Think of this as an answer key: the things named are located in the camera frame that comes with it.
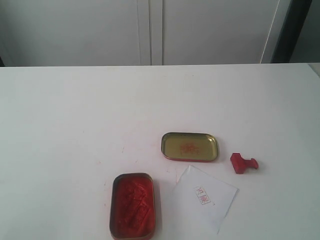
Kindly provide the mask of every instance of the white paper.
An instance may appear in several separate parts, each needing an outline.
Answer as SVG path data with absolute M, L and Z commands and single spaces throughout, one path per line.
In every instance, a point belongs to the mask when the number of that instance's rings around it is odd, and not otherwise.
M 212 239 L 237 190 L 190 165 L 162 203 L 160 239 Z

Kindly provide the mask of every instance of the red ink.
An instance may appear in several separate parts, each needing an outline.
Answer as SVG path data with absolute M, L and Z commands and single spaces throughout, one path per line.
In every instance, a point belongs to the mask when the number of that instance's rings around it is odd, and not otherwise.
M 180 146 L 181 155 L 183 154 L 199 154 L 200 148 L 196 147 L 193 143 L 186 143 Z
M 128 176 L 119 180 L 115 191 L 114 233 L 116 239 L 143 238 L 155 228 L 152 180 Z

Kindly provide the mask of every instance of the white table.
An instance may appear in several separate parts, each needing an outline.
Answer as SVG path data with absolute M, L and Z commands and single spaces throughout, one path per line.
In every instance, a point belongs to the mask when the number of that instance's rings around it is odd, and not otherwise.
M 237 188 L 219 240 L 318 240 L 320 79 L 307 64 L 0 69 L 0 239 L 109 240 L 112 183 L 146 172 L 161 200 L 189 165 L 167 132 L 216 136 L 194 166 Z M 256 158 L 235 174 L 230 156 Z

